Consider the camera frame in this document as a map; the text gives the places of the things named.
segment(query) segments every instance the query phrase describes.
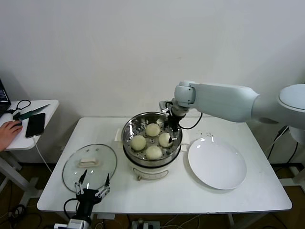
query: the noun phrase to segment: laptop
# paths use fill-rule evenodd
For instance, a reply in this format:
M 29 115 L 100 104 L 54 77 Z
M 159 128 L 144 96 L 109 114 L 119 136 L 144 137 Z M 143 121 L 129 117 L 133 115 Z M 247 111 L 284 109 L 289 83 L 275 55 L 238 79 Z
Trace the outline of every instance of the laptop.
M 10 99 L 0 80 L 0 117 L 5 113 L 5 111 L 10 107 L 10 105 Z

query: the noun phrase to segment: black phone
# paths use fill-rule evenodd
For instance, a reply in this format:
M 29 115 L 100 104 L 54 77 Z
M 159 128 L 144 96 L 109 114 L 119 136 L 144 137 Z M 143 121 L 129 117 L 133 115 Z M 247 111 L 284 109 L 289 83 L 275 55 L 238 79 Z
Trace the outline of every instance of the black phone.
M 25 137 L 30 138 L 35 135 L 42 135 L 44 131 L 45 118 L 45 113 L 35 114 L 29 117 L 29 123 Z

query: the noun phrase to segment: white table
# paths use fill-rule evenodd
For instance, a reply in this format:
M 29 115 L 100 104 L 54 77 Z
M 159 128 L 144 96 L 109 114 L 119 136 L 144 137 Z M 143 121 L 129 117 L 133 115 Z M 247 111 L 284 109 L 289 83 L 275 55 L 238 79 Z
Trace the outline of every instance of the white table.
M 61 178 L 67 159 L 79 148 L 96 143 L 109 145 L 116 152 L 118 165 L 110 180 L 111 192 L 93 213 L 121 214 L 209 214 L 245 213 L 287 210 L 292 203 L 272 170 L 247 124 L 222 119 L 203 118 L 198 126 L 188 130 L 190 141 L 208 133 L 222 137 L 244 156 L 247 176 L 234 190 L 216 190 L 203 184 L 191 171 L 187 153 L 175 159 L 169 174 L 159 180 L 137 181 L 127 164 L 122 144 L 115 142 L 118 128 L 129 118 L 82 118 L 75 127 L 37 207 L 42 211 L 62 212 L 66 200 L 74 198 Z M 191 126 L 197 118 L 185 118 L 183 126 Z M 76 203 L 70 202 L 67 211 L 74 212 Z
M 15 109 L 17 106 L 18 101 L 11 102 L 11 106 L 9 109 Z M 24 108 L 23 110 L 19 111 L 21 114 L 28 112 L 30 110 L 35 110 L 39 107 L 44 105 L 50 104 L 49 106 L 45 107 L 40 113 L 45 113 L 45 127 L 49 123 L 51 117 L 53 116 L 54 112 L 56 111 L 59 102 L 58 100 L 34 100 L 31 101 L 31 105 L 29 107 Z M 12 114 L 4 114 L 0 118 L 0 126 L 8 121 L 12 121 Z M 0 192 L 5 187 L 8 180 L 14 182 L 17 186 L 19 186 L 22 190 L 24 190 L 24 195 L 20 201 L 20 204 L 27 205 L 30 198 L 38 198 L 42 190 L 37 190 L 35 185 L 38 181 L 37 177 L 33 177 L 30 182 L 28 182 L 25 178 L 23 178 L 17 170 L 21 170 L 21 166 L 19 163 L 12 157 L 7 151 L 13 150 L 28 150 L 35 146 L 35 143 L 32 138 L 26 138 L 25 133 L 28 126 L 29 119 L 25 119 L 22 121 L 23 129 L 22 131 L 16 136 L 16 138 L 12 141 L 12 143 L 7 147 L 6 152 L 0 152 L 0 155 L 4 158 L 0 157 L 0 172 L 5 175 L 5 179 L 0 186 Z M 39 140 L 40 136 L 35 137 L 35 141 Z

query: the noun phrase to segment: stainless steel steamer basket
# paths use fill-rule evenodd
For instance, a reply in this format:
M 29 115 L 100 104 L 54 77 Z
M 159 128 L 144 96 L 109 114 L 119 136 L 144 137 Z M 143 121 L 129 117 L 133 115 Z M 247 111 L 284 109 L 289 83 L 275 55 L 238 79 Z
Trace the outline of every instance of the stainless steel steamer basket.
M 178 132 L 173 132 L 169 126 L 164 128 L 165 121 L 166 115 L 163 113 L 145 112 L 136 115 L 125 124 L 122 130 L 122 143 L 124 152 L 130 161 L 144 168 L 159 168 L 175 160 L 181 148 L 182 130 L 178 127 Z M 161 129 L 160 134 L 168 132 L 172 138 L 177 138 L 177 140 L 174 140 L 173 145 L 169 148 L 161 147 L 159 145 L 159 135 L 156 137 L 150 137 L 145 132 L 146 126 L 150 123 L 156 123 L 159 125 Z M 133 150 L 130 145 L 130 140 L 136 135 L 142 135 L 146 139 L 146 147 L 141 151 Z M 150 146 L 160 147 L 162 150 L 162 157 L 153 161 L 148 160 L 145 152 Z

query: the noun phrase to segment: white bun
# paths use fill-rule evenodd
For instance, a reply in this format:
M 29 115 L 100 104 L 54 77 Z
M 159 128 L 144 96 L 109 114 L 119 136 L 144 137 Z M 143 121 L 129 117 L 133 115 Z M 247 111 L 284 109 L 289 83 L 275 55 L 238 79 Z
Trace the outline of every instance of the white bun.
M 156 123 L 150 123 L 146 127 L 146 133 L 150 137 L 156 137 L 160 133 L 160 127 Z
M 143 136 L 137 135 L 131 139 L 130 145 L 135 151 L 139 151 L 145 148 L 146 140 Z
M 171 143 L 168 143 L 169 139 L 171 138 L 169 133 L 162 133 L 159 136 L 159 144 L 164 147 L 168 148 L 173 145 L 173 141 Z
M 148 160 L 157 160 L 162 157 L 162 151 L 157 146 L 150 146 L 146 150 L 146 157 Z

